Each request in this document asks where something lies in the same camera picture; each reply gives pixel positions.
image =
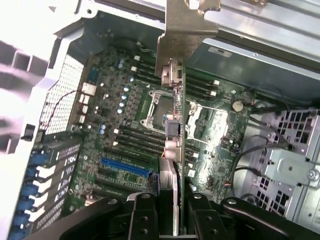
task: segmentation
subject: green circuit board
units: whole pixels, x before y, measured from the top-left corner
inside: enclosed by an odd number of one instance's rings
[[[88,198],[125,201],[131,193],[146,191],[148,175],[158,171],[164,152],[163,117],[173,110],[172,91],[154,76],[154,57],[110,47],[97,59],[88,64],[86,82],[96,91],[78,129],[84,143],[65,215],[83,208]],[[229,177],[254,98],[243,86],[186,69],[184,170],[195,192],[223,198],[217,191]],[[236,102],[241,106],[234,108]]]

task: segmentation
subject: metal expansion bracket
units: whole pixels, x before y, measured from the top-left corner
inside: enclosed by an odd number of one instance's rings
[[[165,32],[158,38],[155,74],[162,75],[170,59],[187,59],[206,38],[218,33],[218,25],[204,19],[207,11],[219,11],[220,0],[199,0],[198,9],[190,9],[189,0],[167,0]]]

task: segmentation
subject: motherboard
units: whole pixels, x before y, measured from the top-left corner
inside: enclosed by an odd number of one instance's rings
[[[112,46],[89,59],[87,95],[80,96],[73,129],[84,142],[64,215],[106,196],[125,201],[132,193],[156,192],[147,183],[165,154],[164,122],[174,111],[174,93],[161,87],[155,61],[150,52]],[[182,167],[194,192],[224,197],[218,189],[240,152],[254,98],[248,88],[187,66]]]

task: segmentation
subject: blue pcie slot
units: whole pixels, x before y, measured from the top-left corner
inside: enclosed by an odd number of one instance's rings
[[[119,162],[119,161],[113,161],[110,158],[101,158],[100,161],[102,164],[107,165],[111,168],[116,168],[116,169],[121,169],[133,174],[137,174],[143,177],[147,177],[149,172],[147,170],[144,170],[140,167],[136,167],[136,166],[132,166],[123,162]]]

